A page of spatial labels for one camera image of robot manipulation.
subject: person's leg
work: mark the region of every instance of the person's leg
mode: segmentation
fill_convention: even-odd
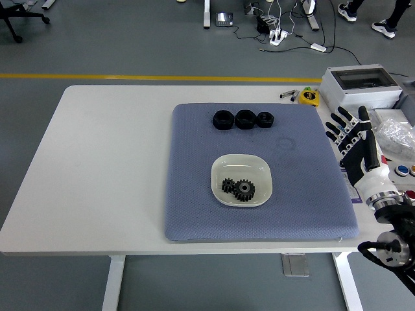
[[[396,0],[395,10],[387,19],[387,24],[390,28],[396,28],[397,23],[401,19],[405,10],[409,7],[410,0]]]
[[[349,3],[349,11],[350,13],[356,13],[359,7],[362,5],[364,0],[353,0]]]
[[[372,24],[372,29],[382,33],[388,39],[395,37],[396,25],[404,11],[409,7],[410,0],[396,0],[395,9],[388,19]]]
[[[357,19],[357,9],[362,5],[363,1],[354,0],[347,2],[345,5],[339,4],[337,11],[346,21],[354,22]]]

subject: table leg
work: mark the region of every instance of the table leg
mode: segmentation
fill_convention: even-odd
[[[125,256],[110,256],[111,265],[106,282],[102,311],[117,311],[121,281],[123,280]]]
[[[305,0],[303,2],[303,8],[304,8],[304,12],[309,16],[311,14],[313,14],[314,8],[316,7],[316,0]],[[314,16],[309,16],[308,17],[311,29],[313,31],[317,31],[320,29],[320,27],[318,26],[317,20]]]
[[[41,6],[42,9],[48,10],[55,0],[46,0],[46,2]]]
[[[348,310],[363,311],[361,299],[356,289],[355,280],[351,273],[348,255],[350,252],[332,253],[344,300]]]
[[[205,0],[205,10],[203,13],[203,28],[210,28],[210,0]]]

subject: red button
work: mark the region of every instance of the red button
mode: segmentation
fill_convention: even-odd
[[[408,190],[405,193],[407,194],[408,198],[415,200],[415,191]]]

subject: black gear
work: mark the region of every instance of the black gear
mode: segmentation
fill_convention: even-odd
[[[233,186],[233,194],[238,201],[247,202],[254,197],[255,186],[247,179],[241,179]]]
[[[226,193],[233,192],[233,187],[235,186],[235,182],[233,179],[225,178],[222,181],[222,190]]]

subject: white bowl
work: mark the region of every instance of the white bowl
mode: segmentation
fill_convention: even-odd
[[[247,202],[238,201],[232,193],[222,190],[222,182],[231,178],[251,181],[255,186],[254,197]],[[219,202],[228,206],[255,207],[264,204],[272,194],[271,170],[267,162],[250,154],[226,154],[212,164],[211,187]]]

